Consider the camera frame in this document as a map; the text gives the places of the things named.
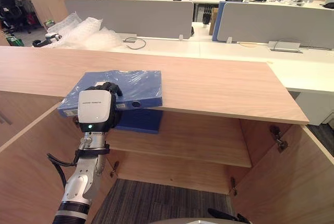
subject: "gray carpet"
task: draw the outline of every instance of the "gray carpet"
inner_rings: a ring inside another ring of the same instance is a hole
[[[148,224],[170,218],[208,218],[209,207],[233,214],[227,195],[118,179],[93,223]]]
[[[26,31],[14,32],[14,36],[18,39],[21,39],[25,46],[32,46],[34,40],[45,40],[46,31],[43,27],[38,27],[36,29],[31,28],[31,33]]]
[[[334,157],[334,130],[328,124],[308,125],[307,127]]]

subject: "plastic wrap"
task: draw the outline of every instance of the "plastic wrap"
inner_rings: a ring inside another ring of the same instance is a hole
[[[94,33],[100,31],[102,19],[88,17],[66,36],[66,45],[71,47],[81,44]]]
[[[162,106],[160,71],[119,71],[85,73],[81,80],[59,105],[62,116],[77,115],[80,91],[109,81],[117,84],[123,96],[117,97],[117,110],[133,110]]]
[[[62,36],[65,36],[69,34],[74,28],[76,28],[81,22],[82,19],[79,18],[77,13],[71,13],[63,21],[48,28],[47,32],[56,32]]]
[[[44,47],[108,51],[123,44],[113,30],[100,30],[102,20],[90,17],[81,23],[79,20],[76,14],[70,14],[62,22],[52,26],[50,32],[58,32],[63,37]]]
[[[123,44],[121,37],[113,30],[106,27],[101,31],[94,33],[86,39],[83,44],[85,50],[108,51],[116,46]]]

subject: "wooden countertop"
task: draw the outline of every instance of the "wooden countertop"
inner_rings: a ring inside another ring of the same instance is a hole
[[[85,72],[161,70],[168,111],[305,124],[266,63],[0,47],[0,90],[64,97]]]

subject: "cardboard box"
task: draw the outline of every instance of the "cardboard box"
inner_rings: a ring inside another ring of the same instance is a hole
[[[216,24],[217,14],[218,14],[218,8],[213,8],[209,35],[213,34],[213,29],[214,29],[214,25]]]

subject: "cable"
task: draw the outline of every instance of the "cable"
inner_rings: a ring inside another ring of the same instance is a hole
[[[61,160],[58,160],[56,157],[54,157],[52,154],[46,154],[47,155],[47,158],[52,162],[52,163],[55,163],[59,166],[62,166],[62,167],[72,167],[72,166],[75,166],[76,164],[71,162],[71,163],[68,163],[68,162],[64,162],[64,161],[61,161]]]
[[[46,154],[46,156],[49,159],[49,161],[51,161],[52,165],[56,168],[59,176],[61,177],[62,184],[63,184],[63,187],[65,189],[65,186],[66,186],[66,177],[65,177],[65,174],[64,174],[61,166],[62,167],[73,167],[73,166],[76,166],[77,165],[76,162],[78,161],[78,158],[79,158],[79,152],[76,152],[76,156],[74,158],[74,161],[71,162],[71,163],[58,160],[52,154]]]
[[[129,40],[129,39],[131,39],[131,40],[141,40],[142,42],[144,42],[144,45],[141,46],[141,47],[139,47],[139,48],[132,48],[131,46],[126,45],[128,48],[130,48],[130,49],[132,49],[132,50],[139,50],[139,49],[142,49],[142,48],[144,48],[144,47],[146,46],[146,41],[145,41],[145,40],[140,39],[140,38],[136,38],[136,37],[129,37],[129,38],[126,38],[124,41],[126,42],[126,41]]]
[[[65,174],[61,168],[61,166],[59,166],[58,164],[55,164],[51,161],[52,165],[54,165],[54,167],[57,169],[59,176],[61,177],[62,180],[62,184],[63,184],[63,188],[65,189],[66,186],[66,178],[65,178]]]

